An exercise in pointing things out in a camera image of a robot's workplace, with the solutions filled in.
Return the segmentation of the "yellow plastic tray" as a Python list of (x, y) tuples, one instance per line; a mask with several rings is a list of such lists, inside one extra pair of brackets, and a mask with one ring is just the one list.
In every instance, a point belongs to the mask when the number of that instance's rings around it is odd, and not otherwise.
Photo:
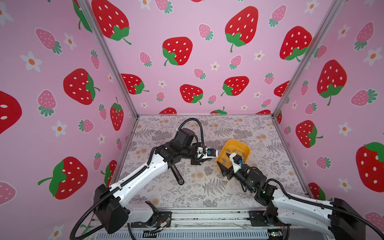
[(230, 169), (233, 166), (234, 156), (239, 156), (239, 159), (245, 164), (250, 155), (251, 148), (248, 145), (238, 140), (228, 140), (219, 153), (217, 159), (218, 168), (221, 170), (220, 167), (224, 166), (225, 168)]

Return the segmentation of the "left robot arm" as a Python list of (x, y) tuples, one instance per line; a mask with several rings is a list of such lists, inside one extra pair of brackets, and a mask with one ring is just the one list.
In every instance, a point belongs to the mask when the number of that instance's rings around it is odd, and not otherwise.
[[(154, 225), (159, 212), (150, 201), (142, 205), (129, 204), (136, 193), (167, 170), (172, 170), (177, 183), (183, 185), (185, 181), (176, 168), (176, 164), (182, 159), (189, 159), (191, 165), (200, 165), (218, 156), (216, 149), (206, 147), (204, 136), (198, 138), (192, 130), (184, 127), (191, 121), (199, 125), (202, 134), (203, 126), (198, 119), (186, 119), (181, 123), (172, 140), (151, 149), (146, 163), (109, 187), (104, 184), (97, 187), (94, 204), (77, 221), (70, 233), (70, 239), (83, 240), (101, 229), (105, 229), (108, 234), (113, 234), (127, 223), (142, 222), (150, 226)], [(83, 221), (91, 213), (96, 215), (101, 225), (81, 236), (76, 236)]]

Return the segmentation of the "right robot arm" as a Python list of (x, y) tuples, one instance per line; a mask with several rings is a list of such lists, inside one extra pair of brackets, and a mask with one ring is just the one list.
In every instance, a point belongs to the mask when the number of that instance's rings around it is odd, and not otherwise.
[(223, 177), (236, 179), (243, 191), (254, 194), (257, 203), (266, 207), (268, 224), (296, 225), (327, 235), (334, 240), (364, 240), (366, 228), (382, 239), (384, 233), (361, 217), (347, 202), (315, 200), (289, 194), (276, 179), (267, 179), (256, 167), (248, 166), (236, 153), (227, 155), (230, 166), (218, 162)]

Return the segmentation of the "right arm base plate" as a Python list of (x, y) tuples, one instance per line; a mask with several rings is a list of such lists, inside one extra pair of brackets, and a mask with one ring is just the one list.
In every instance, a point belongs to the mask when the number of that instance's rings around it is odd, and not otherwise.
[(248, 221), (253, 227), (282, 227), (284, 224), (272, 215), (268, 215), (265, 211), (249, 211)]

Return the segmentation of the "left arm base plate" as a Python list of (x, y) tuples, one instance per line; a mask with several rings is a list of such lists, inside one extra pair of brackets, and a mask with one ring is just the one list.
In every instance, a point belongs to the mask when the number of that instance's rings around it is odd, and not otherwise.
[(131, 223), (131, 228), (168, 228), (171, 226), (172, 212), (155, 213), (147, 222)]

